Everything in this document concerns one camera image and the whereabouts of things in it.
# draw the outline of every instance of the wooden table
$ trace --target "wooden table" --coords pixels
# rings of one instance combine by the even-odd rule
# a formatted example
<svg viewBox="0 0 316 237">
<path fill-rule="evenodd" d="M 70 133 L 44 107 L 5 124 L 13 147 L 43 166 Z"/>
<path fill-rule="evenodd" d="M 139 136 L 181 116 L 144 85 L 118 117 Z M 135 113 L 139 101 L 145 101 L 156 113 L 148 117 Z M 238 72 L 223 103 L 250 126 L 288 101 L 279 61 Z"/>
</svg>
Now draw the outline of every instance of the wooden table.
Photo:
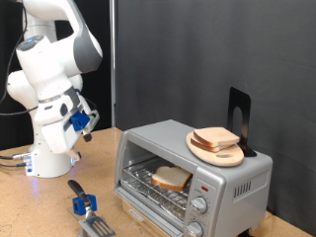
<svg viewBox="0 0 316 237">
<path fill-rule="evenodd" d="M 119 210 L 118 200 L 112 193 L 120 135 L 119 129 L 109 128 L 93 132 L 91 142 L 80 138 L 76 148 L 83 158 L 62 177 L 39 179 L 27 177 L 24 168 L 0 168 L 0 237 L 76 237 L 80 225 L 68 211 L 75 198 L 67 185 L 69 179 L 76 180 L 87 193 L 102 201 L 98 203 L 97 214 L 106 218 L 118 236 L 150 236 Z M 28 149 L 29 146 L 9 149 L 0 155 L 11 156 Z M 1 160 L 0 163 L 14 162 Z M 269 213 L 251 233 L 256 237 L 311 237 Z"/>
</svg>

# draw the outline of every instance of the black cable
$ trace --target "black cable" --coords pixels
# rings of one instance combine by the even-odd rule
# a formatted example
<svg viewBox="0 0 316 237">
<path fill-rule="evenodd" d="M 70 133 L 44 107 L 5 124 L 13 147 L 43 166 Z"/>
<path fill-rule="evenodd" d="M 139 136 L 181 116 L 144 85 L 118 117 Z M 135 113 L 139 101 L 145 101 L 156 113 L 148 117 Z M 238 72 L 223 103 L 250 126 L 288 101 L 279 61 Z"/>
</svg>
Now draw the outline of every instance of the black cable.
<svg viewBox="0 0 316 237">
<path fill-rule="evenodd" d="M 0 159 L 2 159 L 2 160 L 13 160 L 13 157 L 10 157 L 10 156 L 0 156 Z"/>
<path fill-rule="evenodd" d="M 7 97 L 8 95 L 8 80 L 9 80 L 9 75 L 10 75 L 10 69 L 11 69 L 11 64 L 12 64 L 12 59 L 13 59 L 13 56 L 16 52 L 16 49 L 17 47 L 19 46 L 21 40 L 23 39 L 23 36 L 25 34 L 25 32 L 27 31 L 27 28 L 28 28 L 28 18 L 27 18 L 27 10 L 23 4 L 23 1 L 22 1 L 22 6 L 23 6 L 23 10 L 24 10 L 24 16 L 25 16 L 25 19 L 26 19 L 26 26 L 16 44 L 16 46 L 14 47 L 12 53 L 11 53 L 11 56 L 10 56 L 10 60 L 9 60 L 9 64 L 8 64 L 8 67 L 7 67 L 7 76 L 6 76 L 6 83 L 5 83 L 5 86 L 4 86 L 4 93 L 3 93 L 3 96 L 0 100 L 0 105 L 2 104 L 2 102 L 4 101 L 4 99 Z M 12 117 L 12 116 L 20 116 L 20 115 L 24 115 L 24 114 L 27 114 L 28 112 L 31 112 L 33 110 L 36 110 L 37 108 L 32 108 L 30 110 L 26 110 L 24 112 L 18 112 L 18 113 L 11 113 L 11 114 L 0 114 L 0 116 L 3 116 L 3 117 Z"/>
<path fill-rule="evenodd" d="M 27 163 L 20 163 L 20 164 L 14 165 L 14 166 L 8 166 L 8 165 L 0 164 L 0 166 L 9 167 L 9 168 L 26 167 L 26 166 L 27 166 Z"/>
<path fill-rule="evenodd" d="M 97 110 L 98 106 L 96 104 L 94 104 L 92 101 L 90 101 L 89 99 L 85 98 L 85 100 L 91 104 L 93 106 L 93 108 L 91 109 L 91 111 Z"/>
<path fill-rule="evenodd" d="M 37 108 L 38 108 L 38 107 L 34 107 L 34 108 L 32 108 L 32 109 L 29 109 L 29 110 L 26 110 L 26 111 L 23 111 L 23 112 L 17 112 L 17 113 L 11 113 L 11 114 L 1 114 L 1 113 L 0 113 L 0 116 L 2 116 L 2 117 L 21 116 L 21 115 L 27 114 L 28 112 L 34 111 L 34 110 L 36 110 Z"/>
</svg>

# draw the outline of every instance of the red indicator light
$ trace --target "red indicator light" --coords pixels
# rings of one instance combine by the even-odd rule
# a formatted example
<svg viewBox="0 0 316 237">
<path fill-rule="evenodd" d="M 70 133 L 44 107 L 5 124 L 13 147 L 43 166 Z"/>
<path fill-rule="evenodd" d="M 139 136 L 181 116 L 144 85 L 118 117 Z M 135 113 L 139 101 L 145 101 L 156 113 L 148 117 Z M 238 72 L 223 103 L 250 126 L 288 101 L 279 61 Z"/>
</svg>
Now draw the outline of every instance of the red indicator light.
<svg viewBox="0 0 316 237">
<path fill-rule="evenodd" d="M 204 187 L 204 186 L 202 186 L 201 188 L 202 188 L 204 191 L 208 192 L 208 188 L 206 188 L 206 187 Z"/>
</svg>

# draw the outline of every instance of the spatula handle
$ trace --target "spatula handle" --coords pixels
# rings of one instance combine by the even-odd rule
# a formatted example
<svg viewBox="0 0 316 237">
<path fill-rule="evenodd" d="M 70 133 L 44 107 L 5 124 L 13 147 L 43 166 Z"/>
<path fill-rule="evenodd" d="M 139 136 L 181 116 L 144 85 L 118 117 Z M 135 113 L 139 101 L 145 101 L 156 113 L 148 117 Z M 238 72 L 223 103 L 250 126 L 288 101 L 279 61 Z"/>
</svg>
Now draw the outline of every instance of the spatula handle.
<svg viewBox="0 0 316 237">
<path fill-rule="evenodd" d="M 68 185 L 69 187 L 73 190 L 73 192 L 83 200 L 85 206 L 90 206 L 90 200 L 88 198 L 88 196 L 86 195 L 86 193 L 83 191 L 83 189 L 81 188 L 81 186 L 74 180 L 69 180 L 68 181 Z"/>
</svg>

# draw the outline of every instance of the toaster oven rack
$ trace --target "toaster oven rack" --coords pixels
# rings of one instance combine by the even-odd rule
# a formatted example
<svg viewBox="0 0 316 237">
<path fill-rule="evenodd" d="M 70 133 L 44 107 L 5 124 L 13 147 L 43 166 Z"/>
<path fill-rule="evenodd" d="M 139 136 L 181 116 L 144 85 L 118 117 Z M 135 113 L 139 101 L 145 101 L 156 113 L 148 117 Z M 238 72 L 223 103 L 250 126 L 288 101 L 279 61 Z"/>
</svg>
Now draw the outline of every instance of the toaster oven rack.
<svg viewBox="0 0 316 237">
<path fill-rule="evenodd" d="M 123 171 L 134 178 L 134 180 L 128 182 L 130 186 L 138 190 L 140 193 L 150 196 L 151 199 L 158 201 L 162 206 L 167 206 L 168 209 L 171 207 L 172 210 L 176 209 L 176 215 L 179 216 L 180 213 L 181 216 L 184 217 L 188 203 L 191 181 L 188 182 L 182 192 L 165 190 L 158 186 L 154 186 L 151 184 L 151 176 L 155 174 L 156 170 L 161 166 L 173 167 L 174 164 L 160 157 L 155 157 L 129 166 L 123 169 Z"/>
</svg>

